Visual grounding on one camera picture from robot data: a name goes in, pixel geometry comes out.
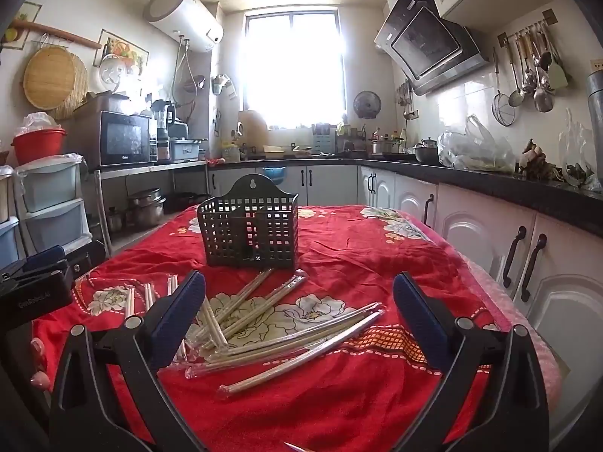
black plastic basket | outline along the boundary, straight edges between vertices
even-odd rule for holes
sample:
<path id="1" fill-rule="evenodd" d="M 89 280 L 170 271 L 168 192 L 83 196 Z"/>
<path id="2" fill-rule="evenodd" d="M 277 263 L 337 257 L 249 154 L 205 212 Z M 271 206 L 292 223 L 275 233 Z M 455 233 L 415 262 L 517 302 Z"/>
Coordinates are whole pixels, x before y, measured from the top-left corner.
<path id="1" fill-rule="evenodd" d="M 203 202 L 197 217 L 208 265 L 294 267 L 297 197 L 254 173 Z"/>

white water heater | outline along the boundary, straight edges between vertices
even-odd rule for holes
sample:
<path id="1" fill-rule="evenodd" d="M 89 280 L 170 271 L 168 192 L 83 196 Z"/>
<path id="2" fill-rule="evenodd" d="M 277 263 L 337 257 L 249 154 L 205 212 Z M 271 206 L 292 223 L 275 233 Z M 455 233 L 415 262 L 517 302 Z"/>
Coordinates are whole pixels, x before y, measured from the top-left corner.
<path id="1" fill-rule="evenodd" d="M 199 0 L 151 0 L 144 18 L 176 41 L 184 35 L 191 49 L 208 52 L 224 37 L 224 29 Z"/>

gray cylinder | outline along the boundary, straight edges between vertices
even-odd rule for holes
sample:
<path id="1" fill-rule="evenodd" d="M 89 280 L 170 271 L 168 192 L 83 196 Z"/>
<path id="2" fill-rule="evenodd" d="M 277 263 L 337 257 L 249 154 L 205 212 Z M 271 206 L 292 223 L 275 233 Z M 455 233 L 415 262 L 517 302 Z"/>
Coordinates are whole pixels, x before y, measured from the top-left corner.
<path id="1" fill-rule="evenodd" d="M 586 90 L 589 94 L 590 120 L 595 136 L 597 176 L 603 184 L 603 70 L 594 72 L 587 78 Z"/>

microwave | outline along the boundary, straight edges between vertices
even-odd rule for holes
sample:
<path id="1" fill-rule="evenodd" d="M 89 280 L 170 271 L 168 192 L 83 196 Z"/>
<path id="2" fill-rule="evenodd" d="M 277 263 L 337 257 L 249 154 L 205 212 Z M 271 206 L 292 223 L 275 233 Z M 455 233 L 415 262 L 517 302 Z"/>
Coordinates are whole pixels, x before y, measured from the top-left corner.
<path id="1" fill-rule="evenodd" d="M 94 108 L 81 109 L 83 107 L 75 111 L 73 119 L 65 126 L 65 146 L 68 152 L 82 155 L 90 171 L 158 160 L 155 119 Z"/>
<path id="2" fill-rule="evenodd" d="M 397 0 L 375 43 L 421 96 L 488 63 L 480 34 L 440 18 L 435 0 Z"/>

pink cloth edge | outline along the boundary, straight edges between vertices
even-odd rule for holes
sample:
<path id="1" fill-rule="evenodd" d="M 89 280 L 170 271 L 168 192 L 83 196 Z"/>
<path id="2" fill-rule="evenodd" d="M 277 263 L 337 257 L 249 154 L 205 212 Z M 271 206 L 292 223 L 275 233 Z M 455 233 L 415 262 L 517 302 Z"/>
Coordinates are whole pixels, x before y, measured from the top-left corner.
<path id="1" fill-rule="evenodd" d="M 480 298 L 502 331 L 510 331 L 515 325 L 523 325 L 530 332 L 536 355 L 545 382 L 546 395 L 550 411 L 555 409 L 562 391 L 563 378 L 553 353 L 528 322 L 526 317 L 513 304 L 512 299 L 498 283 L 479 265 L 459 253 L 448 241 L 406 212 L 397 211 L 424 233 L 433 243 L 441 247 L 456 265 L 456 269 L 467 288 Z"/>

